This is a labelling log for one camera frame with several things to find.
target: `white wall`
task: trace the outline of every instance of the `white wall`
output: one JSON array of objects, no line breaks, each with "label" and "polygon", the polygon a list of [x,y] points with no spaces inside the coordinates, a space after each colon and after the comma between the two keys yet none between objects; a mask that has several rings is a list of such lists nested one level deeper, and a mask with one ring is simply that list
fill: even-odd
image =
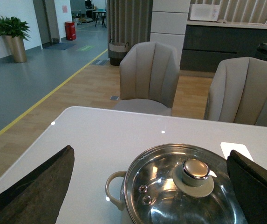
[{"label": "white wall", "polygon": [[[62,6],[67,6],[67,13],[63,13]],[[60,39],[66,37],[65,22],[72,21],[70,0],[55,0]]]},{"label": "white wall", "polygon": [[[0,0],[0,16],[16,16],[21,21],[27,21],[30,26],[30,38],[29,41],[24,40],[26,50],[41,45],[33,0]],[[4,38],[0,37],[0,58],[10,54]]]},{"label": "white wall", "polygon": [[92,3],[94,6],[97,6],[97,8],[105,9],[105,1],[106,0],[92,0]]}]

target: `wooden floor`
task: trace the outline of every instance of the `wooden floor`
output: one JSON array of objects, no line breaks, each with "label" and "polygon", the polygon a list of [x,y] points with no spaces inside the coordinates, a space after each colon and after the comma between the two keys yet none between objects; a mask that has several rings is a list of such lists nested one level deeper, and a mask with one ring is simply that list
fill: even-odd
[{"label": "wooden floor", "polygon": [[[211,78],[181,75],[173,116],[202,119]],[[0,176],[70,106],[112,108],[120,95],[119,67],[89,65],[0,136]]]}]

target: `white microwave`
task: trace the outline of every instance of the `white microwave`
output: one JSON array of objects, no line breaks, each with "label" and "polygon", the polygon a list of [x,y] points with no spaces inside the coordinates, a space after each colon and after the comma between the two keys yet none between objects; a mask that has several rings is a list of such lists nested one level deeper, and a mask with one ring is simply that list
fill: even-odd
[{"label": "white microwave", "polygon": [[190,4],[189,20],[217,21],[220,5]]}]

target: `doorway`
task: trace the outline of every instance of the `doorway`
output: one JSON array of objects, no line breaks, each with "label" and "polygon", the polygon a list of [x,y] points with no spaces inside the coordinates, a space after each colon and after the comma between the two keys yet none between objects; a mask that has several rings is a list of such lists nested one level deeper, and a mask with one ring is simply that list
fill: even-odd
[{"label": "doorway", "polygon": [[47,48],[50,45],[53,45],[53,43],[50,34],[45,0],[33,0],[33,3],[34,3],[35,14],[37,18],[42,47]]}]

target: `beige chair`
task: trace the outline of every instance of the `beige chair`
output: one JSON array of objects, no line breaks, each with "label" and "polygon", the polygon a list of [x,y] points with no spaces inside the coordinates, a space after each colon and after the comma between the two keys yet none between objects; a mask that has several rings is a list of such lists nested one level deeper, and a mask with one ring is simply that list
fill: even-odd
[{"label": "beige chair", "polygon": [[251,57],[220,62],[204,119],[267,126],[267,62]]},{"label": "beige chair", "polygon": [[179,79],[176,49],[138,43],[120,63],[120,102],[114,110],[171,116]]}]

